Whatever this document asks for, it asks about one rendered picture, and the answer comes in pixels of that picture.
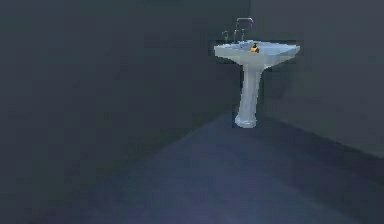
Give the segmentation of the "white pedestal sink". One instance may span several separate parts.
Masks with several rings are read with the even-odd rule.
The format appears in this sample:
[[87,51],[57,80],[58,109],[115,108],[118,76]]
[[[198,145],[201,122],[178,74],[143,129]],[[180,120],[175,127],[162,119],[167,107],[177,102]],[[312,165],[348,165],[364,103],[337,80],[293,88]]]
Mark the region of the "white pedestal sink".
[[[259,53],[250,49],[257,43]],[[265,69],[293,59],[300,51],[298,45],[246,40],[214,47],[214,55],[228,59],[243,68],[244,80],[235,123],[241,128],[254,128],[257,124],[256,108],[259,84]]]

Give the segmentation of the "grey metal faucet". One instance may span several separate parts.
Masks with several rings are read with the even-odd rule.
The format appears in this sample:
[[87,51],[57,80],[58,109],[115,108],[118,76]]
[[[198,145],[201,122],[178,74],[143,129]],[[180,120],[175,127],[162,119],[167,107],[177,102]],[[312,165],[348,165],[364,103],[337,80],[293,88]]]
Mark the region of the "grey metal faucet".
[[251,17],[239,17],[236,19],[233,31],[225,30],[222,32],[225,43],[242,42],[245,34],[252,29],[254,21]]

